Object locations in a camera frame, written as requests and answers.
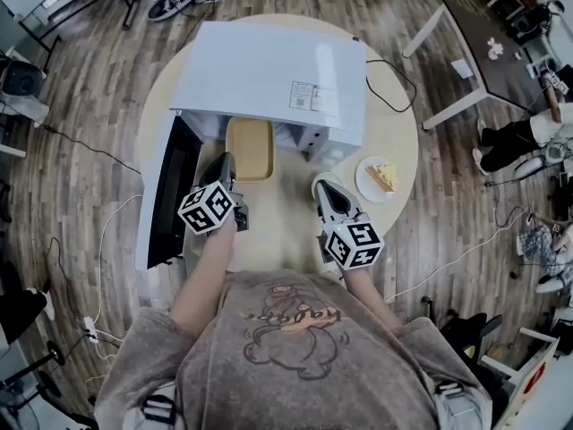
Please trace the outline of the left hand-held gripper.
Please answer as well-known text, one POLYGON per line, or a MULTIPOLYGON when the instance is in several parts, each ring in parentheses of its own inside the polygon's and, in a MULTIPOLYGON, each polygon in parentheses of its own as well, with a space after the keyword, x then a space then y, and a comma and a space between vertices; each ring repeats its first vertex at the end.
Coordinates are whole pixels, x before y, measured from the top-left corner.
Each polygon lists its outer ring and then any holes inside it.
POLYGON ((232 192, 235 181, 235 157, 230 152, 220 154, 208 165, 199 179, 199 186, 203 187, 186 195, 177 211, 194 235, 221 228, 229 216, 235 219, 238 232, 249 228, 244 197, 232 192))

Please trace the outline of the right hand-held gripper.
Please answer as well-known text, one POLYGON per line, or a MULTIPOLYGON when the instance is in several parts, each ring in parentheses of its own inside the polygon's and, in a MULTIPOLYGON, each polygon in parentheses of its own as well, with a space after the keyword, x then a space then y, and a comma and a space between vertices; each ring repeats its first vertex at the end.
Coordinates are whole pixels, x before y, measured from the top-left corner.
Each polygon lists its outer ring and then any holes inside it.
POLYGON ((330 222, 317 237, 323 261, 334 262, 340 269, 372 266, 385 242, 355 196, 340 184, 319 180, 314 197, 321 221, 330 222), (353 218, 339 221, 340 215, 353 218))

